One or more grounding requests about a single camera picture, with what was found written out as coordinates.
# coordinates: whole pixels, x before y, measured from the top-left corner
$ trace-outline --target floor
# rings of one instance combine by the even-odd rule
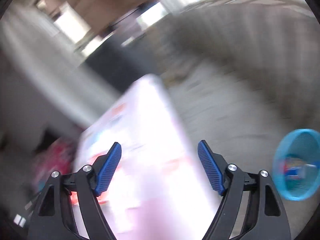
[[[280,140],[291,130],[291,120],[281,118],[275,103],[267,102],[261,90],[252,90],[236,72],[202,61],[182,83],[169,88],[172,103],[196,148],[205,139],[213,152],[243,171],[271,171]],[[233,230],[238,235],[248,199],[244,193]],[[304,228],[320,201],[320,192],[297,202],[283,200],[292,239]]]

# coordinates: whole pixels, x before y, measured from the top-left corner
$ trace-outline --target blue plastic bin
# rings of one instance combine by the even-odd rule
[[[305,163],[292,167],[288,161]],[[320,133],[312,129],[298,129],[280,142],[273,161],[273,181],[279,193],[289,200],[304,200],[312,196],[320,185]],[[292,179],[303,169],[303,178]]]

